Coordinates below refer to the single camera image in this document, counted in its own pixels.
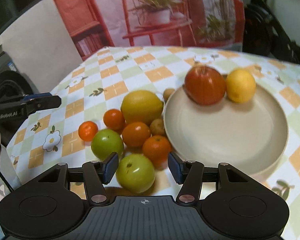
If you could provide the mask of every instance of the black robotic gripper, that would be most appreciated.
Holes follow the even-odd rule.
[[[58,163],[0,202],[0,225],[6,239],[57,240],[278,240],[289,217],[285,201],[228,163],[218,168],[183,162],[175,153],[169,169],[183,184],[172,196],[117,196],[108,184],[118,155],[81,168]],[[69,190],[83,182],[87,200]],[[202,182],[216,191],[199,200]]]

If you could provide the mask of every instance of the chair leg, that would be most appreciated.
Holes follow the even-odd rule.
[[[178,32],[178,36],[179,36],[179,40],[180,40],[180,46],[182,47],[183,43],[182,43],[182,35],[181,35],[180,29],[177,29],[177,32]]]
[[[192,36],[193,42],[194,42],[195,46],[197,46],[197,41],[195,40],[191,24],[189,24],[188,27],[189,27],[189,30],[191,32],[191,36]]]
[[[133,40],[133,38],[129,38],[129,43],[130,43],[130,46],[134,46],[134,40]]]
[[[149,38],[150,38],[150,43],[153,46],[154,45],[154,39],[153,39],[153,35],[149,34]]]

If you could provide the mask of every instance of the silver screw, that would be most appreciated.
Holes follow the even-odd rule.
[[[94,195],[91,197],[91,200],[96,203],[101,203],[107,200],[105,195]]]
[[[179,197],[179,200],[184,202],[184,203],[190,203],[190,202],[194,201],[194,196],[192,196],[192,195],[181,195]]]

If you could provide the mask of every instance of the tablecloth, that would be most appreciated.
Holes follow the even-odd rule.
[[[162,93],[168,87],[181,86],[195,60],[221,73],[237,67],[248,69],[282,106],[289,124],[289,140],[277,169],[262,183],[289,205],[290,218],[282,236],[300,240],[300,66],[265,57],[183,47],[101,49],[51,91],[62,98],[61,106],[30,115],[10,141],[8,155],[21,182],[59,162],[80,167],[95,160],[90,143],[78,136],[79,125],[91,120],[99,129],[105,128],[103,114],[107,109],[119,109],[129,91]],[[169,170],[158,171],[151,194],[169,194],[172,188],[178,192],[179,186]],[[85,197],[80,183],[72,191]],[[211,191],[213,188],[203,185],[202,196]]]

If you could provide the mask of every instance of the ribbed gray surface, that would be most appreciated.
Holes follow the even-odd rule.
[[[230,240],[214,232],[192,207],[169,196],[117,197],[92,208],[84,222],[56,240]]]

